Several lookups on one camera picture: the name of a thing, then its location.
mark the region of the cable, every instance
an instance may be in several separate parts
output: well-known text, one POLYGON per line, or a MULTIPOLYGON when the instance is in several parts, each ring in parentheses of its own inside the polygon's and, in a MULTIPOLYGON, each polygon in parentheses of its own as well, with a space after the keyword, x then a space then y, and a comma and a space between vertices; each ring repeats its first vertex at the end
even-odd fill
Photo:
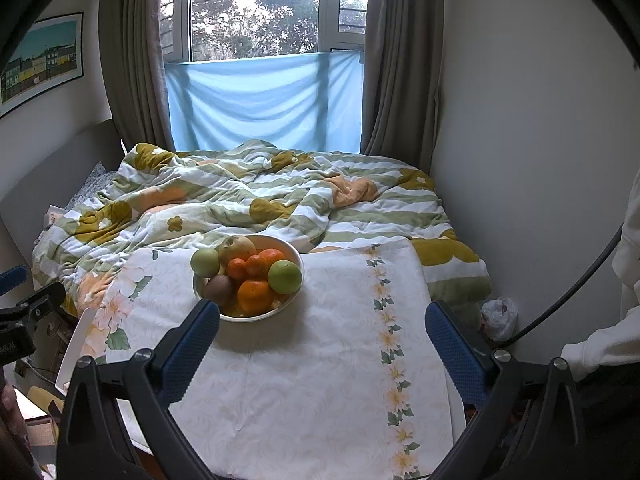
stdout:
POLYGON ((21 359, 21 361, 31 369, 31 373, 35 374, 36 377, 38 377, 39 379, 51 384, 52 386, 56 385, 55 382, 53 382, 50 379, 47 379, 44 375, 42 375, 39 371, 37 371, 36 368, 33 365, 31 365, 30 362, 27 361, 27 359, 21 359))
POLYGON ((518 339, 523 338, 529 332, 531 332, 535 327, 541 324, 545 319, 550 317, 553 313, 556 312, 561 306, 563 306, 580 288, 583 286, 587 280, 593 276, 593 273, 600 268, 600 266, 605 262, 605 260, 609 257, 609 255, 613 252, 613 249, 616 248, 617 244, 622 237, 622 225, 617 230, 616 234, 613 236, 608 245, 604 248, 604 250, 600 253, 600 256, 596 258, 596 260, 591 264, 591 267, 587 269, 587 271, 580 277, 580 279, 574 283, 568 291, 566 291, 559 300, 557 300, 553 305, 551 305, 548 309, 546 309, 540 316, 538 316, 533 322, 529 323, 526 327, 520 330, 516 335, 511 336, 507 341, 503 341, 498 345, 498 348, 507 348, 514 344, 518 339))
POLYGON ((40 368, 40 367, 33 366, 33 365, 31 365, 31 368, 34 368, 34 370, 39 370, 41 372, 46 372, 47 374, 52 374, 52 375, 56 374, 55 372, 52 372, 51 370, 47 370, 46 368, 40 368))

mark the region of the screw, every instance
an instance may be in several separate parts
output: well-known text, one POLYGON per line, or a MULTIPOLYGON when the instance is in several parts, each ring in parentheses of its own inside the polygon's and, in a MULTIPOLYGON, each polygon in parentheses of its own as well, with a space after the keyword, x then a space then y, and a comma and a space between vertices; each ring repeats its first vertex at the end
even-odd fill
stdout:
POLYGON ((494 352, 494 357, 497 361, 500 361, 501 363, 507 363, 511 361, 511 354, 503 348, 498 348, 494 352))
POLYGON ((136 361, 147 361, 151 358, 152 351, 149 348, 143 348, 138 350, 135 354, 133 354, 133 358, 136 361))
POLYGON ((91 364, 91 358, 88 355, 83 355, 81 358, 76 361, 76 366, 78 368, 86 368, 91 364))
POLYGON ((567 362, 562 359, 561 357, 556 357, 554 359, 554 366, 558 369, 558 370, 566 370, 567 367, 569 366, 567 364, 567 362))

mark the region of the gray curtain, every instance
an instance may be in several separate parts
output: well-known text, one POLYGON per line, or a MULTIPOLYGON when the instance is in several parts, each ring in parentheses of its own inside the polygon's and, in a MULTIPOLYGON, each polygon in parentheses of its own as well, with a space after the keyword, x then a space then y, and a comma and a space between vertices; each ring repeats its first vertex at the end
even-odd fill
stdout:
POLYGON ((443 0, 369 0, 362 153, 431 169, 443 24, 443 0))
POLYGON ((125 147, 149 142, 174 150, 160 46, 160 0, 100 0, 104 87, 125 147))

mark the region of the floral border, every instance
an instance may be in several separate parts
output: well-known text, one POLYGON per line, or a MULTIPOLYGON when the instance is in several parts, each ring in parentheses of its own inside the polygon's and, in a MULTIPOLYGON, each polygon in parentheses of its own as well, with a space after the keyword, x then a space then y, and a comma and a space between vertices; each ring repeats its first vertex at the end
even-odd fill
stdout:
MULTIPOLYGON (((172 252, 172 249, 164 247, 151 248, 151 259, 157 260, 159 253, 172 252)), ((96 313, 84 340, 82 355, 90 355, 98 364, 104 364, 108 349, 131 348, 129 337, 121 325, 152 278, 142 267, 126 265, 115 277, 110 271, 97 272, 95 269, 84 273, 78 288, 78 313, 89 307, 96 313)))
POLYGON ((370 267, 376 279, 373 285, 373 309, 380 316, 382 330, 378 335, 380 341, 381 362, 385 366, 394 386, 385 394, 385 402, 388 405, 386 420, 388 426, 396 429, 395 440, 399 444, 399 450, 391 457, 391 467, 394 471, 393 480, 407 480, 419 478, 422 473, 417 466, 417 457, 413 453, 420 447, 414 440, 414 428, 407 418, 414 416, 409 404, 408 389, 411 383, 404 376, 402 361, 404 351, 401 347, 399 332, 402 327, 396 323, 394 303, 387 285, 391 280, 386 276, 385 261, 380 257, 378 248, 380 244, 374 244, 365 249, 367 267, 370 267))

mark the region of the orange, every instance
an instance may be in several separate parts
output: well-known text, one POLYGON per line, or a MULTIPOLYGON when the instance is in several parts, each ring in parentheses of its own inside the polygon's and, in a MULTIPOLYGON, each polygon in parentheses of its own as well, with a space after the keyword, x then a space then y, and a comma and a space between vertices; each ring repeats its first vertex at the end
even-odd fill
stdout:
POLYGON ((273 291, 266 280, 246 280, 238 289, 238 307, 248 316, 260 316, 271 310, 273 291))
POLYGON ((285 260, 284 253, 278 249, 265 249, 261 251, 258 256, 267 260, 267 270, 271 269, 271 266, 280 260, 285 260))
POLYGON ((226 274, 234 280, 246 279, 246 261, 242 258, 234 258, 226 265, 226 274))
POLYGON ((266 278, 269 272, 269 263, 258 254, 249 256, 245 267, 247 275, 251 278, 266 278))

